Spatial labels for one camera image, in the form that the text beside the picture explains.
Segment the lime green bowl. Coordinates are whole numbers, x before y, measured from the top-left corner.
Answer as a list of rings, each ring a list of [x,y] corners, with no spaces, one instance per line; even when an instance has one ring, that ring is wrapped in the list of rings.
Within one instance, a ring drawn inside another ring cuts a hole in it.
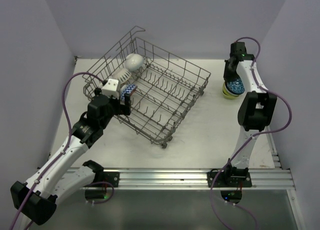
[[[222,90],[222,95],[224,98],[230,99],[230,100],[237,99],[239,97],[239,95],[229,93],[225,89]]]
[[[222,94],[225,98],[228,98],[228,99],[233,99],[233,96],[230,95],[230,93],[225,89],[225,86],[222,87]]]

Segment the red lattice pattern bowl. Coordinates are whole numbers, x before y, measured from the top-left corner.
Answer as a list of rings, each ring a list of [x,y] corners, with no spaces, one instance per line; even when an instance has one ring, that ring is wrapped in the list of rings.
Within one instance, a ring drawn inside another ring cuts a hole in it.
[[[237,79],[227,81],[225,86],[230,93],[235,95],[242,95],[245,92],[243,82],[239,77]]]

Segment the blue floral pattern bowl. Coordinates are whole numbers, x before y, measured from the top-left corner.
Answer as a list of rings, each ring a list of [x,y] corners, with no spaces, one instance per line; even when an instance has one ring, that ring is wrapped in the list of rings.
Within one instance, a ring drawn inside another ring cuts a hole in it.
[[[232,97],[232,98],[237,98],[240,96],[240,94],[234,94],[233,92],[229,91],[227,89],[227,86],[226,86],[226,83],[224,82],[223,85],[222,85],[222,93],[228,97]]]

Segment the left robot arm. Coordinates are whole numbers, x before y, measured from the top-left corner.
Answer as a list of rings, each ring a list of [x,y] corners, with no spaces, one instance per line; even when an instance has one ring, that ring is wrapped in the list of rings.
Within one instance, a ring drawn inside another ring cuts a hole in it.
[[[124,100],[104,95],[97,88],[87,111],[73,125],[55,154],[25,182],[16,181],[10,188],[16,215],[24,214],[40,226],[55,213],[58,204],[84,186],[113,185],[104,181],[103,167],[86,161],[72,176],[64,178],[69,167],[103,135],[113,116],[131,113],[131,95]]]

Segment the lime green bowl front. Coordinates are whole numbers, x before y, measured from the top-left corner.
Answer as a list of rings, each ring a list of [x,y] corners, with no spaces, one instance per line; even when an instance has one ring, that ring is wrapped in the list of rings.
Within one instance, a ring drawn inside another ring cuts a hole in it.
[[[239,95],[229,93],[225,89],[222,90],[222,95],[224,98],[230,99],[230,100],[237,99],[239,97]]]

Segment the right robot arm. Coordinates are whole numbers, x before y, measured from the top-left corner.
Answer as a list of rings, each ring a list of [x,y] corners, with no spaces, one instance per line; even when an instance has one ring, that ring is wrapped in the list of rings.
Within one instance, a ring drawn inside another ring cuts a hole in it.
[[[229,59],[225,61],[222,93],[227,98],[244,95],[238,110],[239,137],[227,166],[221,173],[222,183],[227,187],[251,187],[250,158],[258,134],[271,123],[277,97],[264,90],[265,86],[257,72],[255,56],[247,53],[244,42],[230,45]]]

